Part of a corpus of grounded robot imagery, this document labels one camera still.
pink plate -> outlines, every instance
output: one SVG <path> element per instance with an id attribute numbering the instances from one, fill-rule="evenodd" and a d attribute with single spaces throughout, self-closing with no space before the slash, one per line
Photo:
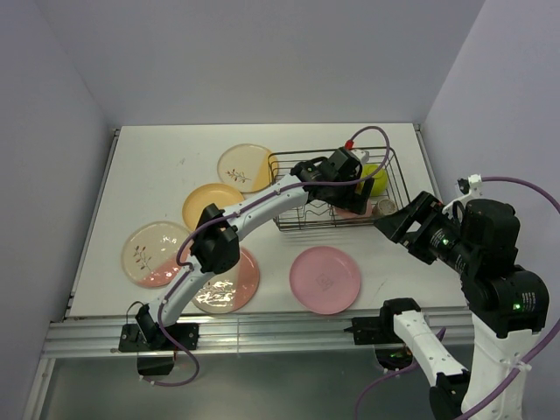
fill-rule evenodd
<path id="1" fill-rule="evenodd" d="M 290 269 L 291 292 L 310 311 L 344 311 L 358 297 L 361 274 L 354 259 L 332 247 L 309 248 Z"/>

plate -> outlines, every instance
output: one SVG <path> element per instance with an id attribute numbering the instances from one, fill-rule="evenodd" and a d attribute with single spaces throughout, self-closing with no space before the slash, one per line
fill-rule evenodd
<path id="1" fill-rule="evenodd" d="M 322 315 L 344 311 L 358 297 L 360 268 L 354 259 L 332 247 L 309 248 L 290 269 L 290 288 L 307 309 Z"/>
<path id="2" fill-rule="evenodd" d="M 223 208 L 243 201 L 242 194 L 230 185 L 206 184 L 189 194 L 183 204 L 183 221 L 193 232 L 199 224 L 202 210 L 214 203 Z"/>
<path id="3" fill-rule="evenodd" d="M 256 259 L 241 248 L 240 261 L 229 271 L 213 277 L 192 302 L 209 313 L 237 311 L 247 304 L 259 287 L 259 267 Z"/>
<path id="4" fill-rule="evenodd" d="M 218 176 L 224 184 L 242 193 L 254 193 L 269 186 L 270 168 L 277 162 L 272 152 L 257 144 L 238 144 L 226 150 L 218 161 Z"/>
<path id="5" fill-rule="evenodd" d="M 157 221 L 140 227 L 124 243 L 121 264 L 127 278 L 142 287 L 161 287 L 179 271 L 175 255 L 188 236 L 177 223 Z"/>

cable tie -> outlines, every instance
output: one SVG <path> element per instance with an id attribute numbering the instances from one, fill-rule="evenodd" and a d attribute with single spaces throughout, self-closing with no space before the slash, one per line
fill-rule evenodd
<path id="1" fill-rule="evenodd" d="M 528 363 L 525 363 L 522 360 L 518 360 L 515 364 L 514 367 L 516 369 L 519 369 L 522 372 L 529 372 L 533 367 L 531 365 L 529 365 Z"/>

yellow object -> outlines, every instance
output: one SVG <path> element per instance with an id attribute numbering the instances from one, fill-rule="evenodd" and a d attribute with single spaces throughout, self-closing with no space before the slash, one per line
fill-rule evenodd
<path id="1" fill-rule="evenodd" d="M 224 208 L 243 201 L 242 194 L 230 185 L 206 184 L 191 192 L 183 204 L 183 221 L 192 231 L 199 223 L 202 210 L 214 203 Z"/>
<path id="2" fill-rule="evenodd" d="M 361 169 L 361 176 L 360 178 L 364 178 L 369 175 L 371 172 L 375 171 L 379 167 L 378 164 L 364 164 L 363 168 Z M 389 176 L 387 175 L 387 171 L 381 169 L 374 175 L 374 187 L 371 189 L 371 193 L 369 194 L 370 197 L 375 197 L 378 195 L 383 194 L 385 189 L 387 188 L 387 183 L 389 182 Z M 363 182 L 360 182 L 356 187 L 356 192 L 361 193 L 361 190 L 364 186 Z"/>

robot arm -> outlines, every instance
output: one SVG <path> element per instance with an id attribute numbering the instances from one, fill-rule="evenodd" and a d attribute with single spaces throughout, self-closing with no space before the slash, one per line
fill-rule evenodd
<path id="1" fill-rule="evenodd" d="M 250 199 L 246 199 L 242 203 L 224 208 L 224 214 L 234 214 L 240 208 L 257 202 L 259 199 L 270 193 L 270 189 L 276 189 L 279 191 L 283 186 L 289 186 L 296 184 L 297 182 L 300 182 L 298 177 L 293 175 L 286 176 L 278 183 L 274 184 L 271 188 L 265 189 Z M 303 206 L 307 202 L 308 197 L 309 194 L 303 187 L 280 192 L 276 197 L 257 204 L 250 211 L 233 218 L 233 220 L 229 223 L 229 226 L 236 232 L 238 241 L 242 241 L 248 234 L 261 226 L 263 223 L 272 220 L 274 217 L 286 210 Z M 169 291 L 176 288 L 164 303 L 162 313 L 163 326 L 175 324 L 181 316 L 181 312 L 185 309 L 188 303 L 193 300 L 194 296 L 202 288 L 202 286 L 204 286 L 205 283 L 216 275 L 216 273 L 211 270 L 203 272 L 199 259 L 193 254 L 190 254 L 186 261 L 188 266 L 183 267 L 167 288 L 154 301 L 149 303 L 151 318 L 158 319 L 159 306 L 162 302 L 164 302 L 165 297 L 169 294 Z M 183 275 L 187 271 L 189 272 L 188 278 L 185 279 L 185 281 L 181 281 Z"/>
<path id="2" fill-rule="evenodd" d="M 339 148 L 329 158 L 319 157 L 296 164 L 290 175 L 242 203 L 225 209 L 214 204 L 207 206 L 200 216 L 197 230 L 208 223 L 212 226 L 194 235 L 191 254 L 186 264 L 182 264 L 185 266 L 165 290 L 155 300 L 143 305 L 136 315 L 145 344 L 155 350 L 165 343 L 161 327 L 175 324 L 205 283 L 237 264 L 239 242 L 263 223 L 312 200 L 322 200 L 364 214 L 373 177 L 370 175 L 364 181 L 360 193 L 355 191 L 355 186 L 368 158 L 365 150 Z"/>
<path id="3" fill-rule="evenodd" d="M 471 183 L 472 178 L 469 184 L 477 186 L 474 193 L 479 195 L 480 183 L 477 179 Z M 472 189 L 464 193 L 458 199 L 464 205 L 461 220 L 457 214 L 450 219 L 452 205 L 443 206 L 423 192 L 375 225 L 421 261 L 431 264 L 439 259 L 459 273 L 474 325 L 472 372 L 450 361 L 449 354 L 420 322 L 423 318 L 416 303 L 405 308 L 399 304 L 395 310 L 388 301 L 381 315 L 391 319 L 385 328 L 409 346 L 428 377 L 430 405 L 437 420 L 451 420 L 467 412 L 493 392 L 513 368 L 521 368 L 521 373 L 471 419 L 521 420 L 528 367 L 519 360 L 538 341 L 549 294 L 537 275 L 515 265 L 520 223 L 514 209 L 474 198 Z M 420 228 L 412 232 L 415 222 Z"/>

